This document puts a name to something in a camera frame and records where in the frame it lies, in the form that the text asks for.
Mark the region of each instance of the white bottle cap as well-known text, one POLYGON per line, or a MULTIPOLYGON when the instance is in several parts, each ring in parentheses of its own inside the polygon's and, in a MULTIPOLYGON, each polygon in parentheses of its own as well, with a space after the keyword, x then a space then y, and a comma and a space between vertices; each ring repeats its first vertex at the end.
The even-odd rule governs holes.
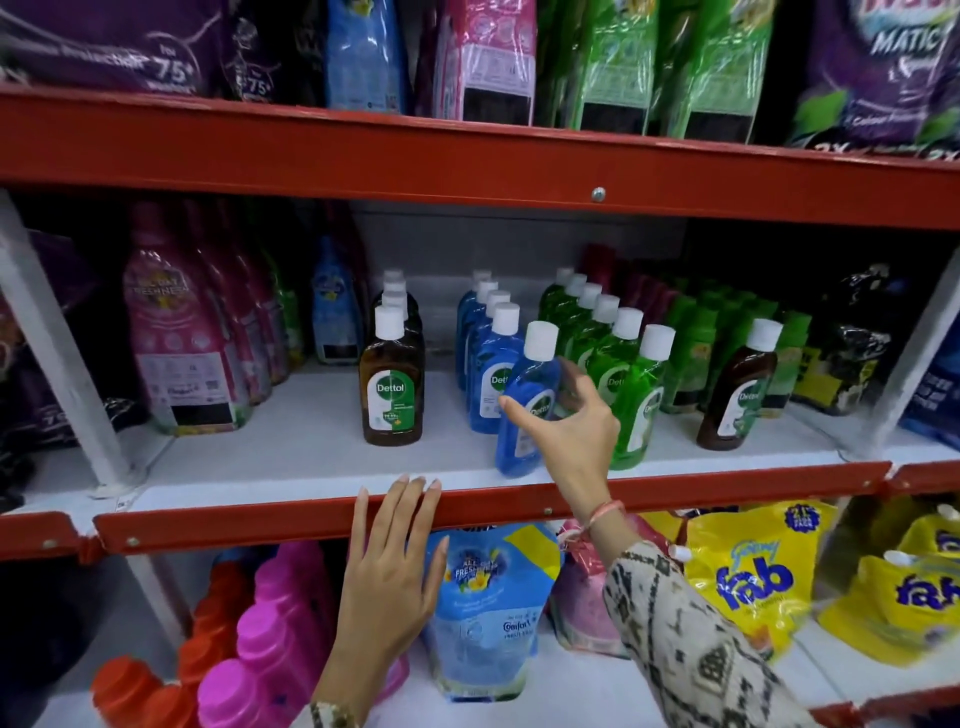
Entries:
POLYGON ((487 305, 487 297, 490 295, 491 291, 495 291, 500 287, 500 281, 498 280, 481 280, 477 283, 477 302, 487 305))
POLYGON ((941 503, 937 506, 937 513, 948 521, 960 521, 960 511, 949 503, 941 503))
POLYGON ((490 280, 491 278, 493 278, 492 271, 481 268, 473 271, 473 293, 477 292, 477 289, 480 287, 481 280, 490 280))
POLYGON ((373 310, 376 338, 397 341, 403 338, 403 309, 395 305, 379 305, 373 310))
POLYGON ((674 561, 679 561, 681 564, 689 564, 693 561, 693 551, 691 551, 686 546, 677 546, 676 544, 671 544, 667 549, 667 553, 670 554, 670 558, 674 561))
POLYGON ((613 324, 613 335, 618 339, 632 341, 640 335, 642 323, 643 311, 637 308, 619 308, 616 311, 616 322, 613 324))
POLYGON ((410 318, 410 313, 407 310, 406 294, 384 292, 383 298, 381 299, 381 301, 383 302, 383 305, 394 305, 397 308, 403 309, 404 321, 410 318))
POLYGON ((404 279, 400 280, 384 280, 383 281, 383 292, 384 293, 402 293, 404 296, 407 295, 407 281, 404 279))
POLYGON ((510 302, 510 291, 501 291, 497 288, 495 291, 491 291, 487 296, 487 318, 493 318, 493 312, 496 310, 498 303, 509 303, 510 302))
POLYGON ((666 361, 673 349, 673 337, 677 332, 671 327, 650 324, 643 332, 640 342, 640 356, 651 361, 666 361))
POLYGON ((570 283, 570 278, 572 276, 573 276, 572 268, 558 268, 557 277, 554 278, 554 282, 556 282, 557 285, 561 285, 564 288, 566 288, 566 285, 570 283))
POLYGON ((566 293, 567 296, 573 296, 573 298, 579 299, 580 294, 584 292, 585 285, 587 285, 587 276, 583 273, 574 273, 570 276, 564 293, 566 293))
POLYGON ((903 551, 887 551, 883 554, 883 558, 895 567, 912 567, 917 560, 916 556, 903 553, 903 551))
POLYGON ((597 305, 593 307, 593 320, 600 324, 612 324, 616 321, 616 309, 620 306, 620 299, 606 293, 600 294, 597 305))
POLYGON ((527 324, 523 355, 531 361, 550 361, 557 352, 559 333, 556 325, 548 321, 531 321, 527 324))
POLYGON ((783 324, 771 319, 754 319, 747 337, 747 346, 755 352, 773 352, 780 340, 783 324))
POLYGON ((584 290, 580 294, 580 298, 577 299, 577 305, 592 311, 593 307, 597 305, 597 299, 600 298, 601 293, 603 293, 603 286, 599 283, 584 283, 584 290))
POLYGON ((498 303, 493 310, 493 333, 513 336, 520 330, 520 306, 516 303, 498 303))

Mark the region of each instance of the woman's left hand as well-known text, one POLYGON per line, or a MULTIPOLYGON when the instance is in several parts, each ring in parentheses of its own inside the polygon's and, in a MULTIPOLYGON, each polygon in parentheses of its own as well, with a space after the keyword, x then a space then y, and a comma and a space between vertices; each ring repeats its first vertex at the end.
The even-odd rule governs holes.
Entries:
POLYGON ((448 539, 437 546, 424 581, 426 541, 441 493, 440 481, 434 480, 417 512, 425 482, 404 475, 391 486, 373 519, 369 541, 366 488, 353 509, 337 639, 314 701, 349 710, 358 725, 366 720, 390 665, 437 607, 448 539))

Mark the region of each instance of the white shelf post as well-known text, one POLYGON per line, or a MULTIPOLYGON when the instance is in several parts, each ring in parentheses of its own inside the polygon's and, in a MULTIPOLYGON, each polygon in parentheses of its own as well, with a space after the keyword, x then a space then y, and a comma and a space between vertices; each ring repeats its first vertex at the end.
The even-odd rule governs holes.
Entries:
POLYGON ((90 461, 99 497, 119 496, 144 473, 120 447, 50 281, 7 190, 0 189, 0 291, 90 461))
POLYGON ((175 650, 190 636, 193 618, 169 562, 162 554, 128 556, 127 563, 147 603, 175 650))
POLYGON ((960 248, 953 251, 920 321, 887 379, 880 399, 874 405, 870 420, 863 426, 855 455, 872 458, 880 454, 958 313, 960 248))

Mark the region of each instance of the woman's right hand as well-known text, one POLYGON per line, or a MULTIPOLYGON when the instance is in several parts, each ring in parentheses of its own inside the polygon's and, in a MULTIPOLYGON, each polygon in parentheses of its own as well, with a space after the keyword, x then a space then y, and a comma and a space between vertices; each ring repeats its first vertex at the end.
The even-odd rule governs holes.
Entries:
POLYGON ((533 437, 573 515, 586 523, 598 506, 610 500, 607 470, 620 422, 600 398, 590 377, 562 357, 560 362, 564 369, 561 404, 574 412, 565 420, 542 420, 510 397, 499 401, 510 421, 533 437))

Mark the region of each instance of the patterned sleeve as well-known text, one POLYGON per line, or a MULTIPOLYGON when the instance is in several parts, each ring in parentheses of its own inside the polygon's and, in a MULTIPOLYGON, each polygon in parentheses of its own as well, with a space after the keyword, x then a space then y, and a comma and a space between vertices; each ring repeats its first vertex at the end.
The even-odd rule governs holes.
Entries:
POLYGON ((743 634, 647 542, 610 569, 604 601, 671 728, 814 728, 743 634))
POLYGON ((349 711, 336 705, 311 703, 297 716, 290 728, 357 728, 357 724, 349 711))

